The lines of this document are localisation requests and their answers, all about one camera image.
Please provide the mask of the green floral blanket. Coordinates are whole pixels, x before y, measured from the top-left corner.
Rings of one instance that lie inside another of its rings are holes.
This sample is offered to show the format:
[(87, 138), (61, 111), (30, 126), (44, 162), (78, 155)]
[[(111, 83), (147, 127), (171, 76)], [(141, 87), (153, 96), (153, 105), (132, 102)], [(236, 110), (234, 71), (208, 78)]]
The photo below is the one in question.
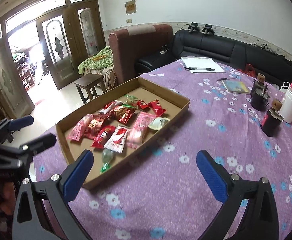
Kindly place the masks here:
[(84, 60), (78, 66), (78, 73), (84, 75), (86, 69), (102, 70), (113, 66), (113, 53), (110, 46), (103, 48), (98, 54)]

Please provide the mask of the gold red snack packet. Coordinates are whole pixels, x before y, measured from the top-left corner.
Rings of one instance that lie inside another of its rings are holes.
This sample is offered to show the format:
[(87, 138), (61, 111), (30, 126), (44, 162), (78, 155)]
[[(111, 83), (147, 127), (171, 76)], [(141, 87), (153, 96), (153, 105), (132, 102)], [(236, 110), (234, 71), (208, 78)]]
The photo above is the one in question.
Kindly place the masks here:
[(84, 137), (94, 140), (100, 130), (102, 129), (103, 123), (109, 118), (108, 114), (98, 114), (93, 115), (86, 131), (84, 132)]

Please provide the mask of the black pen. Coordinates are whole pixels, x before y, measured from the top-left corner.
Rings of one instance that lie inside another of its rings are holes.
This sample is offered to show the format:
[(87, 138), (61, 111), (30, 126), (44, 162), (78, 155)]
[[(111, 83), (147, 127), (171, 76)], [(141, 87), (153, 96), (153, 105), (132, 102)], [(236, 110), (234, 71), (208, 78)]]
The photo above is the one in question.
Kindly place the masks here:
[(196, 68), (196, 67), (184, 67), (187, 70), (200, 70), (200, 71), (209, 71), (209, 72), (214, 72), (216, 69), (213, 68)]

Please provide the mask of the large pink snack bag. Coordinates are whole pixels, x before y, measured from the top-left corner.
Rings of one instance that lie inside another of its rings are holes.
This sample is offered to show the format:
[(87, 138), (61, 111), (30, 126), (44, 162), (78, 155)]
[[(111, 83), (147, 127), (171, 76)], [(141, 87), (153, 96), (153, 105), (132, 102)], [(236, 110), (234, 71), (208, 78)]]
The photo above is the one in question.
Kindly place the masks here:
[(142, 145), (143, 138), (147, 132), (148, 125), (156, 119), (156, 115), (139, 112), (127, 138), (126, 145), (129, 148), (137, 149)]

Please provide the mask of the white cylindrical canister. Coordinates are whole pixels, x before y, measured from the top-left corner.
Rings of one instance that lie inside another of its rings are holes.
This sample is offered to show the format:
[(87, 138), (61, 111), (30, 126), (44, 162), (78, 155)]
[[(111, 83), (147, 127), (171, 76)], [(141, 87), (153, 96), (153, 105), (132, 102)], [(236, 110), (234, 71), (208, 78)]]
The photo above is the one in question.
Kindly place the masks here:
[(283, 117), (286, 123), (292, 122), (292, 88), (289, 87), (284, 94), (282, 100), (282, 106), (279, 110), (279, 114)]

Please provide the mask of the dark red snack packet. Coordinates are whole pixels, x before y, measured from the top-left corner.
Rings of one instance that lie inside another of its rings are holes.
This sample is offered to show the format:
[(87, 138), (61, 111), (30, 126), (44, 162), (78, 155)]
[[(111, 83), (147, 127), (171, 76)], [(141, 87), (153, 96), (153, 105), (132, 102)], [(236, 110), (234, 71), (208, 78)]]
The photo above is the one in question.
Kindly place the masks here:
[(126, 125), (134, 114), (136, 108), (128, 106), (116, 106), (110, 113), (111, 118), (117, 120), (121, 124)]

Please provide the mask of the green candy wrapper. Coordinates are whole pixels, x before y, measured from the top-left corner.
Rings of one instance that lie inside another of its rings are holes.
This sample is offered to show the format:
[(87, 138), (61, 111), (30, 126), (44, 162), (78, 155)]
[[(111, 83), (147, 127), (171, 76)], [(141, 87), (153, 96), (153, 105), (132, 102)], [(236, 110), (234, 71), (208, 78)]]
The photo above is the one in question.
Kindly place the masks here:
[(102, 167), (100, 169), (101, 173), (106, 172), (110, 168), (110, 164), (115, 156), (115, 153), (110, 149), (103, 149), (102, 152)]

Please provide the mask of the wooden glass door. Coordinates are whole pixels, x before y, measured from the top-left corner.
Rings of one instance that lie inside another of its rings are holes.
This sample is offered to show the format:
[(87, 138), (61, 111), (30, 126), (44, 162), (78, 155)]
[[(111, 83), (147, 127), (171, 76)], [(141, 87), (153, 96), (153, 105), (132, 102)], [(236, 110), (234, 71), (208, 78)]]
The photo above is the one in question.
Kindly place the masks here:
[(8, 38), (21, 28), (34, 22), (42, 53), (57, 89), (79, 78), (78, 66), (89, 57), (90, 36), (83, 23), (91, 26), (94, 48), (105, 47), (98, 0), (65, 0), (53, 8), (17, 27), (6, 30), (0, 19), (0, 108), (2, 118), (29, 115), (35, 108), (15, 66)]

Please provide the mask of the shallow cardboard box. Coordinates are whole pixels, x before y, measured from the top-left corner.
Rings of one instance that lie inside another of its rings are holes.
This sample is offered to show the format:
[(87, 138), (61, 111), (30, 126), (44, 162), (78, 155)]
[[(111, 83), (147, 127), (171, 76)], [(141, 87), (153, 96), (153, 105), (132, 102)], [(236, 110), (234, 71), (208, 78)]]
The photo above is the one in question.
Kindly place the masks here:
[(71, 182), (92, 189), (153, 144), (190, 100), (142, 77), (98, 96), (56, 124)]

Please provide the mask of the pink candy packet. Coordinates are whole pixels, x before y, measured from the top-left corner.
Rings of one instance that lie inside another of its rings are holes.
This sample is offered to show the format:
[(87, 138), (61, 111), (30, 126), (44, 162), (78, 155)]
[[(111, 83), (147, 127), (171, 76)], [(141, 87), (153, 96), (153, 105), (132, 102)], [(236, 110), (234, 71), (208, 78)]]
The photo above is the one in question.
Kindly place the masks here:
[(68, 139), (73, 141), (79, 141), (84, 135), (86, 129), (88, 128), (92, 118), (93, 114), (87, 114), (83, 116), (71, 130), (70, 134), (68, 135)]

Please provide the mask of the red doll candy packet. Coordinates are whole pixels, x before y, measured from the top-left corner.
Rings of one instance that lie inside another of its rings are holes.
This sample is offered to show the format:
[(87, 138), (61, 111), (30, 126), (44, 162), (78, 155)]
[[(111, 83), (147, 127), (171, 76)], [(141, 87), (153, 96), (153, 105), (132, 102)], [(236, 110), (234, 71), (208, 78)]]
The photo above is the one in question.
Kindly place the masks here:
[(110, 139), (111, 135), (114, 133), (116, 127), (107, 125), (103, 127), (96, 138), (93, 140), (92, 147), (102, 149), (106, 142)]

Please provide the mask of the black leather sofa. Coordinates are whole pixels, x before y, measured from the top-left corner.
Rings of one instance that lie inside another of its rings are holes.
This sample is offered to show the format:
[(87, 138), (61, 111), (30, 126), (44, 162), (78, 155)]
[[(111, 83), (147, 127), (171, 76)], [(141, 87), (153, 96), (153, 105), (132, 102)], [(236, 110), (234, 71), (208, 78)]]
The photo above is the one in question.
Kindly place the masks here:
[(168, 52), (159, 51), (137, 59), (134, 70), (137, 75), (181, 59), (183, 56), (209, 57), (237, 70), (244, 70), (250, 64), (256, 74), (263, 74), (270, 84), (292, 83), (292, 61), (284, 56), (263, 50), (231, 38), (203, 35), (179, 30), (168, 46)]

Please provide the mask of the green orange candy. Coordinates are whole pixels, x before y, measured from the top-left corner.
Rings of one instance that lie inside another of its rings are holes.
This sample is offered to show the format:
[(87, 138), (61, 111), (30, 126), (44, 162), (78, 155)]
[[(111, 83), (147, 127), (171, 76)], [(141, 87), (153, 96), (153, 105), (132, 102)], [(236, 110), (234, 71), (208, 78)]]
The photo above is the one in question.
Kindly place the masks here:
[(124, 107), (130, 107), (130, 108), (138, 108), (137, 102), (138, 102), (138, 98), (133, 96), (133, 95), (129, 95), (129, 94), (125, 94), (124, 96), (126, 98), (126, 100), (123, 102), (122, 106)]

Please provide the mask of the white cream snack packet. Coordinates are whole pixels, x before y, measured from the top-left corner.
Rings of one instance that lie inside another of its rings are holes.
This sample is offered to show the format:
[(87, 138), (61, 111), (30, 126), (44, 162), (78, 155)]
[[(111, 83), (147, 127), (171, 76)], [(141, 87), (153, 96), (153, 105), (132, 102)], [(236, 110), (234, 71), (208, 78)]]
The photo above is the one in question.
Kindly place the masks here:
[(157, 117), (148, 125), (148, 128), (153, 131), (159, 131), (164, 128), (169, 121), (169, 118)]

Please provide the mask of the white red snack packet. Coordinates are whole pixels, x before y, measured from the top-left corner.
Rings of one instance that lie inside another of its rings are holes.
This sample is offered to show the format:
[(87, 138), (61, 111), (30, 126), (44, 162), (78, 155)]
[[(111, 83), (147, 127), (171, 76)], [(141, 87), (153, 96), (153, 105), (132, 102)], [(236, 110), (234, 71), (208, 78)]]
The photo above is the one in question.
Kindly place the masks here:
[(121, 125), (118, 125), (111, 135), (110, 139), (104, 145), (104, 148), (110, 149), (113, 152), (121, 154), (124, 150), (126, 137), (129, 134), (130, 129)]

